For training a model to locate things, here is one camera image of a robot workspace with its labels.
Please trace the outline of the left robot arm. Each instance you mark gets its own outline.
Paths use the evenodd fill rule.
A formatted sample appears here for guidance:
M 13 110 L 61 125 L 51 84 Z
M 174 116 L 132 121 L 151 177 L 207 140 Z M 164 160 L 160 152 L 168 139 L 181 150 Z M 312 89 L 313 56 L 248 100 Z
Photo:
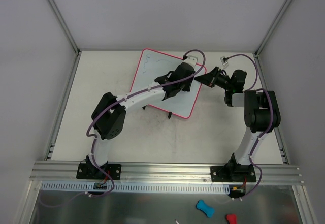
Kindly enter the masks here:
M 91 164 L 88 172 L 94 178 L 101 178 L 106 172 L 106 158 L 103 143 L 97 139 L 110 140 L 118 136 L 123 129 L 126 115 L 149 104 L 161 102 L 176 96 L 179 92 L 189 92 L 196 74 L 196 64 L 183 61 L 173 71 L 157 77 L 151 84 L 135 92 L 114 96 L 104 94 L 91 115 L 92 123 L 86 131 L 88 137 L 94 137 L 88 158 Z

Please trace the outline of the pink framed whiteboard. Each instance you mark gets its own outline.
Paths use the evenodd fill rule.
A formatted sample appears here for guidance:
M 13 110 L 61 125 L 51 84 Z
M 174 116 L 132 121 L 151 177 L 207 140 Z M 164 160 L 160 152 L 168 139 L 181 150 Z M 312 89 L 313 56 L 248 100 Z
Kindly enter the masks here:
M 136 69 L 130 92 L 136 92 L 151 84 L 155 78 L 173 71 L 181 64 L 184 52 L 159 52 L 152 49 L 144 49 Z M 191 117 L 197 101 L 201 84 L 197 81 L 191 83 L 190 91 L 179 92 L 176 96 L 151 104 L 150 106 L 172 113 L 183 119 Z

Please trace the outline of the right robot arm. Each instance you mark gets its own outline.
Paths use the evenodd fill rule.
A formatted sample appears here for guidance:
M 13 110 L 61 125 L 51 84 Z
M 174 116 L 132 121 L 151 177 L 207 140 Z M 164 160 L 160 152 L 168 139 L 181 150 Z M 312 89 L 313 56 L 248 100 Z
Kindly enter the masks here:
M 224 89 L 224 101 L 229 107 L 244 108 L 246 131 L 243 139 L 224 166 L 210 168 L 213 182 L 256 182 L 252 160 L 263 139 L 281 122 L 275 92 L 244 90 L 246 76 L 243 70 L 235 70 L 228 76 L 215 67 L 211 72 L 195 77 L 195 81 L 205 86 Z

